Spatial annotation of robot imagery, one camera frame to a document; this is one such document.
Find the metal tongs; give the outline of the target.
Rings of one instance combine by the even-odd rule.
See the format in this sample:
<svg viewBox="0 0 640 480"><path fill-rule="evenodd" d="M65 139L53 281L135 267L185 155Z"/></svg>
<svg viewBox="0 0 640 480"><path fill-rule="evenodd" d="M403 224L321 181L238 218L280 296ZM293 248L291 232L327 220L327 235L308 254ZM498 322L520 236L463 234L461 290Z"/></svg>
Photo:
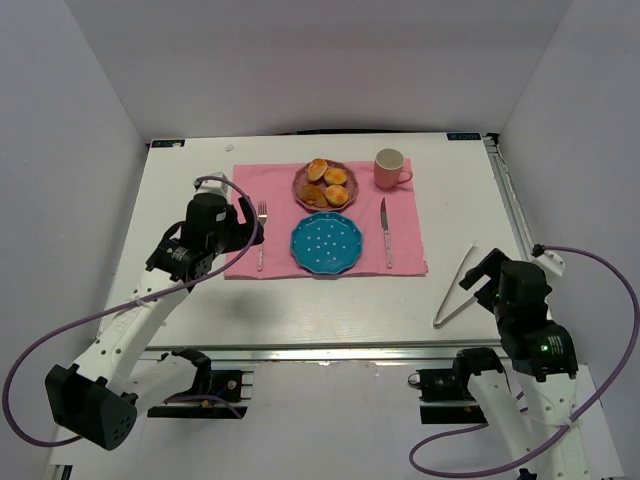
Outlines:
<svg viewBox="0 0 640 480"><path fill-rule="evenodd" d="M447 322L449 322L455 315L459 313L456 307L453 307L455 300L459 297L457 291L459 290L458 282L464 275L464 268L469 265L469 261L477 249L477 242L473 241L464 250L461 259L456 264L454 273L451 276L448 286L444 290L444 294L435 314L432 317L432 326L435 329L442 328Z"/></svg>

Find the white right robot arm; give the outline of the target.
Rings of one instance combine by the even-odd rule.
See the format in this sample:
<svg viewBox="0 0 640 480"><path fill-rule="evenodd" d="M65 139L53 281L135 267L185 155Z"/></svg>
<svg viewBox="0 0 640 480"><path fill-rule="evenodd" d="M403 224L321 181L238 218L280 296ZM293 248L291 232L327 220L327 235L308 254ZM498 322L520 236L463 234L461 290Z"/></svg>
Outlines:
<svg viewBox="0 0 640 480"><path fill-rule="evenodd" d="M511 396L505 367L491 348L459 351L453 372L503 441L520 479L587 479L589 467L575 407L578 362L569 332L548 317L551 292L536 263L491 250L460 286L494 315L503 350L526 400L522 412Z"/></svg>

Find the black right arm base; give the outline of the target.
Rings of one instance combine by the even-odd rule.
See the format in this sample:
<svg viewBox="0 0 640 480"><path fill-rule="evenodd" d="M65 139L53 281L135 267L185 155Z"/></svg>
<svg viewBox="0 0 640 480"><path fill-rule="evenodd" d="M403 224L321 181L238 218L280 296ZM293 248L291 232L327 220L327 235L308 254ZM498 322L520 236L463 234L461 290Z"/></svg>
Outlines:
<svg viewBox="0 0 640 480"><path fill-rule="evenodd" d="M420 392L420 419L426 425L486 424L484 412L467 388L472 375L505 368L496 352L488 347L459 350L449 368L417 370L407 378Z"/></svg>

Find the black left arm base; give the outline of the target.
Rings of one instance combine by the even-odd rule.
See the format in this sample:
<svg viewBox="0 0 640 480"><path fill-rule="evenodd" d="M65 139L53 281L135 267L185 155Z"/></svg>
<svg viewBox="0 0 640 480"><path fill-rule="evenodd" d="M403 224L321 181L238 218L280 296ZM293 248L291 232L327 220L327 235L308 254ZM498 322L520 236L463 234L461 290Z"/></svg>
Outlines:
<svg viewBox="0 0 640 480"><path fill-rule="evenodd" d="M194 349L163 353L161 359L167 358L188 360L195 367L191 387L174 394L174 397L188 397L188 400L171 400L155 406L147 412L148 418L241 420L245 416L252 396L252 371L213 367L209 357Z"/></svg>

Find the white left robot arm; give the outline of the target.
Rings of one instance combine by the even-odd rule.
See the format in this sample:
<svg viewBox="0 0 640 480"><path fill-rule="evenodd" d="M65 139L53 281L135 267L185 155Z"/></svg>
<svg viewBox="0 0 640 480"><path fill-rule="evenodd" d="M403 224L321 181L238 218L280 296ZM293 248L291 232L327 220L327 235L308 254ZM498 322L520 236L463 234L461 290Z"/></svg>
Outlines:
<svg viewBox="0 0 640 480"><path fill-rule="evenodd" d="M169 315L197 281L227 253L241 255L263 239L246 197L237 206L219 194L199 193L183 221L163 235L145 264L132 304L114 315L94 343L67 368L56 365L45 378L54 421L111 451L136 419L174 397L204 397L211 390L211 361L202 352L178 348L147 372L134 367Z"/></svg>

